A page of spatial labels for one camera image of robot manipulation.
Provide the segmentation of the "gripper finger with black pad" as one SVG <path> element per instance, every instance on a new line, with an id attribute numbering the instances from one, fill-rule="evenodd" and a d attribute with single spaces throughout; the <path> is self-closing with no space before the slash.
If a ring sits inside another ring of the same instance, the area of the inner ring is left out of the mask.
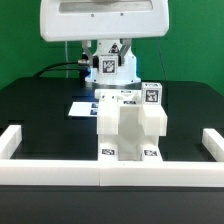
<path id="1" fill-rule="evenodd" d="M 125 63 L 125 55 L 128 52 L 129 48 L 131 47 L 131 38 L 124 38 L 120 40 L 121 49 L 119 50 L 119 64 L 122 66 Z"/>
<path id="2" fill-rule="evenodd" d="M 98 68 L 99 67 L 99 57 L 98 56 L 94 56 L 91 51 L 90 51 L 90 47 L 91 47 L 91 41 L 90 40 L 84 40 L 82 42 L 82 49 L 85 53 L 85 55 L 87 56 L 87 65 L 91 68 Z"/>

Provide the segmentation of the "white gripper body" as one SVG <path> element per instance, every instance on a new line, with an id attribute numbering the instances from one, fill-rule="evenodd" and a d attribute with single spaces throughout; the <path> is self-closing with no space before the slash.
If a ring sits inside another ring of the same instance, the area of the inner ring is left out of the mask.
<path id="1" fill-rule="evenodd" d="M 41 0 L 40 33 L 49 42 L 164 36 L 168 0 Z"/>

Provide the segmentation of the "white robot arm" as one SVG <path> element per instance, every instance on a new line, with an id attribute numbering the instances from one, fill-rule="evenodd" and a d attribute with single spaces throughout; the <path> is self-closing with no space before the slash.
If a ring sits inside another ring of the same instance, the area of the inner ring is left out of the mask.
<path id="1" fill-rule="evenodd" d="M 168 0 L 41 0 L 42 38 L 80 41 L 90 85 L 139 83 L 132 40 L 163 36 L 168 29 Z"/>

